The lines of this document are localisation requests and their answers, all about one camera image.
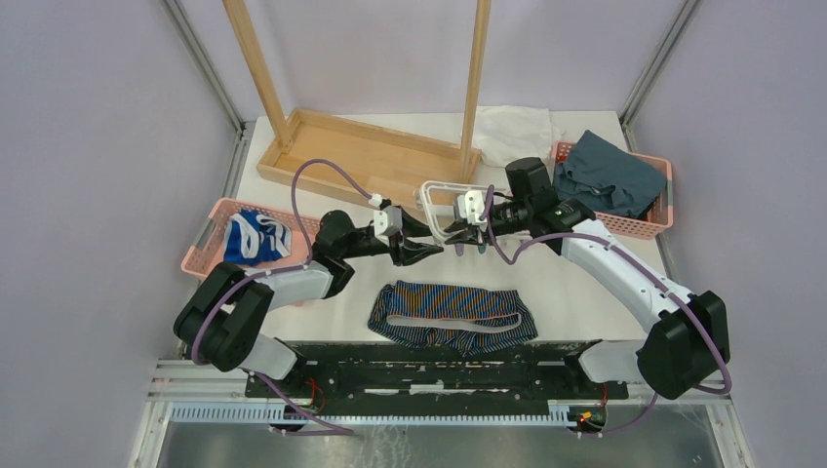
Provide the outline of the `white plastic clip hanger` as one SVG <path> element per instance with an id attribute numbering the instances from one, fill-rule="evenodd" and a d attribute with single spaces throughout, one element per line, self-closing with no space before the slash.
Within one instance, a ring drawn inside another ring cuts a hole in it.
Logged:
<path id="1" fill-rule="evenodd" d="M 453 247 L 457 256 L 462 256 L 465 248 L 471 246 L 446 245 L 445 241 L 451 236 L 447 235 L 444 228 L 455 221 L 453 214 L 454 200 L 458 195 L 464 194 L 469 190 L 481 190 L 484 191 L 487 196 L 490 191 L 490 196 L 492 198 L 494 197 L 494 187 L 492 185 L 473 185 L 437 180 L 426 180 L 414 192 L 416 206 L 424 213 L 425 222 L 430 226 L 434 242 L 440 247 Z M 478 233 L 477 228 L 479 226 L 470 226 L 470 233 Z M 487 249 L 487 243 L 485 243 L 483 249 L 475 248 L 480 254 L 484 254 Z"/>

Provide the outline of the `navy striped boxer underwear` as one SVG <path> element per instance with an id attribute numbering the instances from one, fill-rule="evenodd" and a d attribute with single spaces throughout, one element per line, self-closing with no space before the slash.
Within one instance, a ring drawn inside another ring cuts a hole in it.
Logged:
<path id="1" fill-rule="evenodd" d="M 380 290 L 367 326 L 409 348 L 448 347 L 463 357 L 538 338 L 532 312 L 515 290 L 403 281 Z"/>

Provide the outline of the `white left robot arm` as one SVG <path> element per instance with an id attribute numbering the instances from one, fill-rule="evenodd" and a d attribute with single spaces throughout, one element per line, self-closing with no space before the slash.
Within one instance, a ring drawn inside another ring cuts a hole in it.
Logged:
<path id="1" fill-rule="evenodd" d="M 388 255 L 394 265 L 410 266 L 442 253 L 440 246 L 420 243 L 429 233 L 399 206 L 374 212 L 364 227 L 342 210 L 330 211 L 320 220 L 308 263 L 255 273 L 219 263 L 178 314 L 173 332 L 193 361 L 262 373 L 281 395 L 295 396 L 307 372 L 293 347 L 262 334 L 268 312 L 341 293 L 355 273 L 350 258 Z"/>

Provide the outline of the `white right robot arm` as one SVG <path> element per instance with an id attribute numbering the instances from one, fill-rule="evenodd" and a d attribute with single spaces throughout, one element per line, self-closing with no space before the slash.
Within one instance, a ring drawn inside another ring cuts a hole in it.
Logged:
<path id="1" fill-rule="evenodd" d="M 647 337 L 628 360 L 655 394 L 676 400 L 690 389 L 726 395 L 732 388 L 729 323 L 714 292 L 694 293 L 646 265 L 575 199 L 563 199 L 538 158 L 505 168 L 510 192 L 451 184 L 453 224 L 446 244 L 491 246 L 513 265 L 543 245 L 611 293 Z"/>

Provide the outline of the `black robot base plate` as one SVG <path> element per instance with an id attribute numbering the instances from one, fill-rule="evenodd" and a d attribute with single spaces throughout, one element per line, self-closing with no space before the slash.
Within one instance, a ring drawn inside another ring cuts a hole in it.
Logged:
<path id="1" fill-rule="evenodd" d="M 324 416 L 544 415 L 550 401 L 625 400 L 624 383 L 595 383 L 577 359 L 589 341 L 530 342 L 475 357 L 390 342 L 297 342 L 277 386 Z"/>

